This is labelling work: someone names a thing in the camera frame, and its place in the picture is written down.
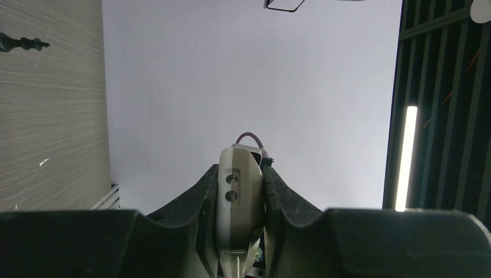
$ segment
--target wood grain panel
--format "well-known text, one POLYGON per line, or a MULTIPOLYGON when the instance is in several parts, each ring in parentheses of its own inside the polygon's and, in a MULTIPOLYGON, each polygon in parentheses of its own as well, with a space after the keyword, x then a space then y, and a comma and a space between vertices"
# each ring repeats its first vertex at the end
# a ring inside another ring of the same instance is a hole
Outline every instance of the wood grain panel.
POLYGON ((0 210, 89 209, 111 188, 101 0, 3 0, 0 32, 51 44, 0 53, 0 210))

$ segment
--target orange wire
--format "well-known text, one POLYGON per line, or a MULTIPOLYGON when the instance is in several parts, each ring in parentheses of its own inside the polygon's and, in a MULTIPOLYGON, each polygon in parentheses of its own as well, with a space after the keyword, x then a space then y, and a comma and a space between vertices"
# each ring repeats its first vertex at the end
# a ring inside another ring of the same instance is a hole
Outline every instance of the orange wire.
MULTIPOLYGON (((476 52, 476 55, 474 55, 474 58, 472 59, 471 63, 470 63, 470 64, 469 64, 469 66, 467 67, 466 72, 468 72, 468 71, 471 69, 472 65, 474 65, 474 62, 476 61, 477 57, 479 56, 479 52, 480 52, 480 51, 481 51, 481 49, 479 48, 479 49, 477 50, 477 52, 476 52)), ((445 104, 445 103, 448 101, 448 99, 450 98, 450 96, 451 96, 451 95, 452 95, 452 92, 450 92, 450 93, 448 94, 448 96, 446 96, 445 100, 442 102, 442 105, 444 105, 444 104, 445 104)), ((431 121, 431 118, 428 120, 428 122, 426 122, 426 123, 424 124, 423 129, 424 129, 424 128, 425 128, 425 127, 428 125, 428 123, 429 123, 430 121, 431 121)))
POLYGON ((423 129, 424 129, 424 128, 425 128, 425 127, 426 127, 426 126, 427 126, 427 125, 430 123, 430 121, 431 121, 431 118, 428 120, 428 122, 426 122, 426 123, 424 124, 423 129))
POLYGON ((450 93, 448 94, 448 96, 446 96, 445 100, 442 102, 442 105, 444 105, 444 104, 445 104, 445 102, 446 102, 446 101, 447 101, 447 100, 450 98, 450 96, 451 96, 451 95, 452 95, 452 92, 450 92, 450 93))
POLYGON ((467 67, 466 72, 468 72, 468 71, 471 69, 472 65, 473 65, 473 64, 474 64, 474 62, 476 61, 477 56, 479 56, 479 51, 481 51, 481 49, 480 49, 480 48, 477 50, 476 55, 474 55, 474 58, 473 58, 473 60, 471 61, 471 64, 470 64, 470 65, 467 67))

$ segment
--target screw hole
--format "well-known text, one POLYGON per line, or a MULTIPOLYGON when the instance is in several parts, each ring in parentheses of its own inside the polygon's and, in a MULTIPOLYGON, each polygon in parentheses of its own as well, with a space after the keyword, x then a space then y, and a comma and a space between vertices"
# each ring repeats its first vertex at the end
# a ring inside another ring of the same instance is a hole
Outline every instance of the screw hole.
POLYGON ((236 175, 231 174, 231 175, 228 175, 227 176, 227 179, 226 180, 227 180, 227 183, 228 184, 232 184, 233 182, 238 182, 239 181, 239 178, 237 178, 236 175))

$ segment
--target cable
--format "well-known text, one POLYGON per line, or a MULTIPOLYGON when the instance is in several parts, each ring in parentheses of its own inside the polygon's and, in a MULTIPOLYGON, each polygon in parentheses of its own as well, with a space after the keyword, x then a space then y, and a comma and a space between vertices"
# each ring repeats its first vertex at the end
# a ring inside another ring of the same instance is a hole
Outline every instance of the cable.
MULTIPOLYGON (((476 59, 477 57, 479 56, 479 52, 481 51, 481 49, 479 48, 476 52, 476 54, 474 55, 474 58, 472 59, 471 63, 469 64, 469 66, 467 67, 466 69, 466 72, 468 72, 472 65, 474 65, 474 62, 476 62, 476 59)), ((450 96, 452 96, 452 92, 450 92, 448 94, 448 96, 446 96, 446 98, 444 99, 444 101, 442 102, 442 105, 444 105, 449 99, 450 99, 450 96)), ((429 122, 431 121, 431 118, 428 120, 428 122, 426 122, 424 125, 423 125, 423 129, 429 124, 429 122)))
POLYGON ((235 144, 238 144, 240 143, 240 141, 244 138, 244 137, 251 137, 252 139, 254 139, 254 141, 256 141, 256 144, 258 144, 258 147, 259 149, 261 149, 261 154, 262 154, 262 157, 264 158, 268 158, 269 155, 268 155, 268 152, 266 152, 266 148, 264 147, 264 145, 262 144, 262 142, 260 141, 259 137, 256 136, 256 134, 252 133, 252 132, 244 132, 242 133, 237 141, 235 141, 235 144))

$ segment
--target ceiling fixture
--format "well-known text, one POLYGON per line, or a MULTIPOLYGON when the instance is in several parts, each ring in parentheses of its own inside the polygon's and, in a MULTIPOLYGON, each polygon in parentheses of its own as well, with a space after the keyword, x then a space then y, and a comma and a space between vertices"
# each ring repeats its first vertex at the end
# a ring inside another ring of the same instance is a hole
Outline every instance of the ceiling fixture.
POLYGON ((474 0, 471 6, 471 19, 476 23, 491 21, 491 0, 474 0))

